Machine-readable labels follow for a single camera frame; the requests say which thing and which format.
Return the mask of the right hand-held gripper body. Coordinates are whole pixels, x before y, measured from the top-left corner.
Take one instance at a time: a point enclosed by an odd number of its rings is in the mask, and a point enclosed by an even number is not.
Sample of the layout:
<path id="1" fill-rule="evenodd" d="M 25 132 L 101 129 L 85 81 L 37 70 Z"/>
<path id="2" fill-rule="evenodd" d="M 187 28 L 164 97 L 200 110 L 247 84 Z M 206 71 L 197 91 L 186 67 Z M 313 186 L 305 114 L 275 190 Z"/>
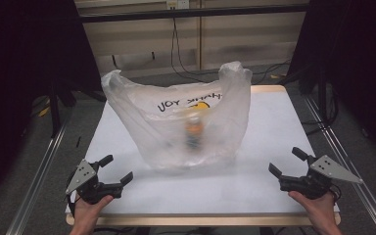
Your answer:
<path id="1" fill-rule="evenodd" d="M 332 191 L 333 179 L 357 184 L 363 183 L 361 178 L 326 155 L 321 158 L 306 155 L 301 157 L 301 160 L 307 162 L 308 171 L 306 175 L 295 177 L 279 173 L 281 191 L 297 191 L 308 199 L 314 200 Z"/>

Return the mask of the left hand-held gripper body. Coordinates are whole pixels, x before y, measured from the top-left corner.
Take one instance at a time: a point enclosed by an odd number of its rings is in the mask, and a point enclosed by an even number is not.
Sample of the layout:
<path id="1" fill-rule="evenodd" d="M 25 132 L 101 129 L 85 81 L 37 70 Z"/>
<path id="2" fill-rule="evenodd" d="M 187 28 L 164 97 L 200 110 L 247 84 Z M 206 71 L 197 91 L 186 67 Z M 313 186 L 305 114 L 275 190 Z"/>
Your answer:
<path id="1" fill-rule="evenodd" d="M 68 202 L 73 203 L 71 195 L 77 194 L 80 199 L 94 205 L 107 195 L 120 198 L 123 185 L 119 183 L 105 184 L 98 178 L 99 161 L 90 163 L 83 159 L 70 176 L 66 189 Z"/>

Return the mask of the translucent white plastic bag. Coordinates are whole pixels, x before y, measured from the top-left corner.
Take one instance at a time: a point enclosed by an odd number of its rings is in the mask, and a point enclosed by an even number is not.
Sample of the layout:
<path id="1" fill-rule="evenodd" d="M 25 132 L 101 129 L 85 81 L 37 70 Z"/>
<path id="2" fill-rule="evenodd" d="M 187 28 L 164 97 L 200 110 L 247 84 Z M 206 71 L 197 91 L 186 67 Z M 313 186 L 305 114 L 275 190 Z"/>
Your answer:
<path id="1" fill-rule="evenodd" d="M 209 83 L 143 85 L 113 70 L 101 84 L 145 162 L 155 169 L 177 170 L 235 158 L 248 127 L 252 75 L 231 62 Z M 199 150 L 186 144 L 190 117 L 199 117 L 204 126 Z"/>

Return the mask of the person's right hand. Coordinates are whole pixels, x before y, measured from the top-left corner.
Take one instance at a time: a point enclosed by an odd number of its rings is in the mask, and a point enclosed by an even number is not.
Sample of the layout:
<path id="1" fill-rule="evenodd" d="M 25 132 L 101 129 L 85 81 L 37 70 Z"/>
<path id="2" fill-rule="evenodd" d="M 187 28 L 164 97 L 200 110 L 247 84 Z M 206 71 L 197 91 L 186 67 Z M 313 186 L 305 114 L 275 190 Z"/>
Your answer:
<path id="1" fill-rule="evenodd" d="M 307 212 L 309 221 L 317 229 L 337 227 L 334 215 L 334 197 L 326 193 L 318 199 L 308 199 L 297 191 L 291 191 L 288 196 L 298 202 Z"/>

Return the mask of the person's left hand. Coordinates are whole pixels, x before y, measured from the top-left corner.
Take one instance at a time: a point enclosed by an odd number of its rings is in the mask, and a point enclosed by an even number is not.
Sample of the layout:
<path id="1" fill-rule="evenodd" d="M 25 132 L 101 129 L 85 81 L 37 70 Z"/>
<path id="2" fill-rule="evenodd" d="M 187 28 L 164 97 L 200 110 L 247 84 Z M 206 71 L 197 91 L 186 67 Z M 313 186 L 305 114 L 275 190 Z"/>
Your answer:
<path id="1" fill-rule="evenodd" d="M 111 195 L 105 196 L 97 204 L 91 205 L 85 201 L 78 201 L 75 204 L 74 228 L 85 230 L 94 229 L 99 218 L 101 210 L 108 205 L 114 198 Z"/>

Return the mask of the black stand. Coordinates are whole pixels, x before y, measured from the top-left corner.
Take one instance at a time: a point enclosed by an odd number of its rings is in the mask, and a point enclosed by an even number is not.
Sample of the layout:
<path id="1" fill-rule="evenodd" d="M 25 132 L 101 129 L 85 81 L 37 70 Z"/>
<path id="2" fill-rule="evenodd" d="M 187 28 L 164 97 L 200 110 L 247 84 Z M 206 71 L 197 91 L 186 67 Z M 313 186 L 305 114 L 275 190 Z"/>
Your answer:
<path id="1" fill-rule="evenodd" d="M 61 129 L 61 119 L 59 112 L 59 102 L 65 107 L 73 107 L 76 104 L 76 99 L 72 94 L 74 84 L 67 79 L 52 79 L 49 86 L 49 101 L 52 120 L 52 134 L 55 138 Z"/>
<path id="2" fill-rule="evenodd" d="M 299 90 L 303 95 L 317 92 L 317 110 L 324 126 L 330 126 L 339 113 L 338 100 L 333 89 L 328 89 L 326 67 L 322 64 L 309 64 L 300 81 Z"/>

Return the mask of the orange bottle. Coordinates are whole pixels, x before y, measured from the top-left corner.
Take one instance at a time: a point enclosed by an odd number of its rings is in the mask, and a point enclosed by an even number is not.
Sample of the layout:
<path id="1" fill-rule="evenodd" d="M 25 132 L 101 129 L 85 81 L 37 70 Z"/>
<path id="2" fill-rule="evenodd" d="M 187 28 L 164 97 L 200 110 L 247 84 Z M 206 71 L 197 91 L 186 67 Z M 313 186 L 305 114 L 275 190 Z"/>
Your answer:
<path id="1" fill-rule="evenodd" d="M 189 117 L 185 123 L 186 144 L 190 150 L 199 150 L 204 126 L 199 117 Z"/>

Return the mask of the black curtain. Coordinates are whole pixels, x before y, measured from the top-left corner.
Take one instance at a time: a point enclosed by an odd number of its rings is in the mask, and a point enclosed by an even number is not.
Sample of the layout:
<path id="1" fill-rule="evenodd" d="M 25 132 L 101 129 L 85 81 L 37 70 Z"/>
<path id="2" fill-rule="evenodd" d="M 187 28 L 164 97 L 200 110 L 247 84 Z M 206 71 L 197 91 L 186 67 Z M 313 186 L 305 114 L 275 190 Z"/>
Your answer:
<path id="1" fill-rule="evenodd" d="M 0 184 L 21 147 L 32 102 L 97 91 L 100 74 L 74 0 L 0 0 Z"/>
<path id="2" fill-rule="evenodd" d="M 376 0 L 309 0 L 288 75 L 302 93 L 331 82 L 376 140 Z"/>

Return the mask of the black horizontal bar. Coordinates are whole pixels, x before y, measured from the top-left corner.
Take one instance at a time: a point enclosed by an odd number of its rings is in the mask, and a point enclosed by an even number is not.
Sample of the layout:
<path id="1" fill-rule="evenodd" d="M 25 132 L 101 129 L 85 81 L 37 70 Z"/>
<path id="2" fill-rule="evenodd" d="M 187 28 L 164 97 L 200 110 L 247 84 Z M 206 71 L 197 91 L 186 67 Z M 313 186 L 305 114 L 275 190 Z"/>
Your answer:
<path id="1" fill-rule="evenodd" d="M 84 24 L 144 21 L 161 19 L 197 18 L 197 17 L 219 17 L 254 14 L 281 14 L 305 12 L 309 4 L 288 4 L 288 5 L 266 5 L 253 7 L 230 7 L 230 8 L 204 8 L 185 10 L 163 10 L 133 13 L 110 13 L 110 14 L 89 14 L 80 15 L 77 19 Z"/>

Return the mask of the aluminium rail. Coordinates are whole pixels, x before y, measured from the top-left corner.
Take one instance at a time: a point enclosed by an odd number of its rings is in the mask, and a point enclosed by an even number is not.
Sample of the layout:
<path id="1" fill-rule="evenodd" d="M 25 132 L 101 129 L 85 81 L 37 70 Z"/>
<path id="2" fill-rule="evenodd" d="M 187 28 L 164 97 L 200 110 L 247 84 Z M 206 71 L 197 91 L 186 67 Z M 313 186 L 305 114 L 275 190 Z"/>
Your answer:
<path id="1" fill-rule="evenodd" d="M 41 160 L 41 163 L 35 173 L 32 182 L 30 183 L 28 190 L 23 197 L 23 201 L 15 217 L 13 218 L 6 235 L 23 235 L 26 224 L 30 218 L 32 210 L 36 204 L 39 193 L 42 189 L 42 185 L 51 167 L 52 161 L 56 156 L 59 146 L 64 138 L 67 125 L 71 120 L 71 112 L 67 112 L 61 126 L 56 131 L 55 135 L 51 138 L 46 152 Z"/>
<path id="2" fill-rule="evenodd" d="M 351 173 L 354 173 L 356 176 L 361 177 L 350 156 L 333 131 L 332 127 L 322 121 L 320 108 L 316 105 L 315 101 L 307 95 L 304 95 L 304 99 L 312 116 L 316 121 L 318 121 L 318 126 L 320 127 L 322 134 L 331 147 L 335 158 L 338 160 L 338 163 L 341 164 L 345 169 L 348 169 Z M 362 184 L 353 183 L 352 188 L 356 192 L 359 199 L 362 201 L 368 214 L 376 225 L 376 197 L 372 194 L 365 182 L 363 182 Z"/>

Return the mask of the white wall socket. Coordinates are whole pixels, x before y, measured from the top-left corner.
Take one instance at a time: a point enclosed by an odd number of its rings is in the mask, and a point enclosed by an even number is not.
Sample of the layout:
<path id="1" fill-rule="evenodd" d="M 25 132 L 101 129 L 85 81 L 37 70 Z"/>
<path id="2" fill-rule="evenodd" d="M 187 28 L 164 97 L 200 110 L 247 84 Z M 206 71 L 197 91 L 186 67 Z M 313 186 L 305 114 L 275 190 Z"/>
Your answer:
<path id="1" fill-rule="evenodd" d="M 166 0 L 168 10 L 185 10 L 190 8 L 189 0 Z"/>

